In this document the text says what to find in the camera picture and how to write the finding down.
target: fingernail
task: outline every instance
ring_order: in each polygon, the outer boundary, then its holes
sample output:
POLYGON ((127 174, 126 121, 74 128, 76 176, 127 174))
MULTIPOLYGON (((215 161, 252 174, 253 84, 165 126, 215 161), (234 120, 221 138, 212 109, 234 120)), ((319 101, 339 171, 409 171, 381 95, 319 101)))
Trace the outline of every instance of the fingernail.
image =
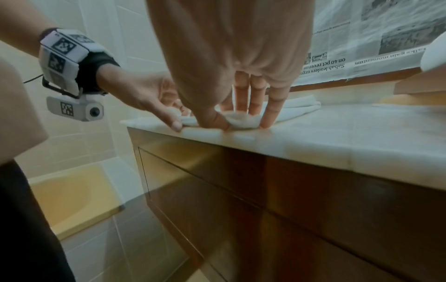
POLYGON ((176 132, 180 132, 181 131, 181 129, 183 128, 183 125, 179 122, 179 121, 174 121, 173 123, 172 123, 172 127, 171 127, 173 130, 175 130, 176 132))

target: yellow bathtub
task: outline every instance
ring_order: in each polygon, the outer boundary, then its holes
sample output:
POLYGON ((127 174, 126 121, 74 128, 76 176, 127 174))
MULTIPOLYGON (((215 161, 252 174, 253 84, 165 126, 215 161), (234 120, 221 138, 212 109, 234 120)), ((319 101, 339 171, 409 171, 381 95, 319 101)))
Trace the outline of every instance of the yellow bathtub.
POLYGON ((59 240, 118 213, 122 206, 99 164, 32 178, 29 183, 59 240))

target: wrist-mounted device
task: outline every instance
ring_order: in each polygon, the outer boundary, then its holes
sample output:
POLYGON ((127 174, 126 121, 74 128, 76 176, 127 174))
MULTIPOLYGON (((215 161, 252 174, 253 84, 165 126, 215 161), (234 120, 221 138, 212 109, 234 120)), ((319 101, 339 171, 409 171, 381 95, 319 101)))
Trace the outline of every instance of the wrist-mounted device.
POLYGON ((105 64, 119 66, 111 54, 77 30, 52 28, 44 31, 40 39, 42 85, 65 95, 49 96, 48 110, 82 121, 101 119, 104 107, 86 94, 107 94, 98 87, 96 73, 105 64))

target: bathroom vanity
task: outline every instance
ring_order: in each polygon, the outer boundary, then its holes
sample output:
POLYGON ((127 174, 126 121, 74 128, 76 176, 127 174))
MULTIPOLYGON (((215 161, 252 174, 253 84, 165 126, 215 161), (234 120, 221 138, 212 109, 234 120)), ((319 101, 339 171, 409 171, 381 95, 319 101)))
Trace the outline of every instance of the bathroom vanity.
POLYGON ((323 106, 270 130, 126 121, 147 203, 211 282, 446 281, 446 113, 323 106))

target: black cable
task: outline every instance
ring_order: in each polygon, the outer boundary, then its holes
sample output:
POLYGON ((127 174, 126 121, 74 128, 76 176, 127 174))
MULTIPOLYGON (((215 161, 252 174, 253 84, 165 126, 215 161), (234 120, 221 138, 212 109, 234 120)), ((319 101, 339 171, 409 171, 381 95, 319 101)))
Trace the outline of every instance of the black cable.
POLYGON ((38 78, 40 78, 40 77, 42 77, 42 76, 43 76, 43 74, 41 74, 41 75, 39 75, 39 76, 36 76, 36 77, 33 78, 33 79, 30 79, 30 80, 25 81, 23 84, 26 84, 26 83, 31 82, 31 81, 35 81, 36 79, 38 79, 38 78))

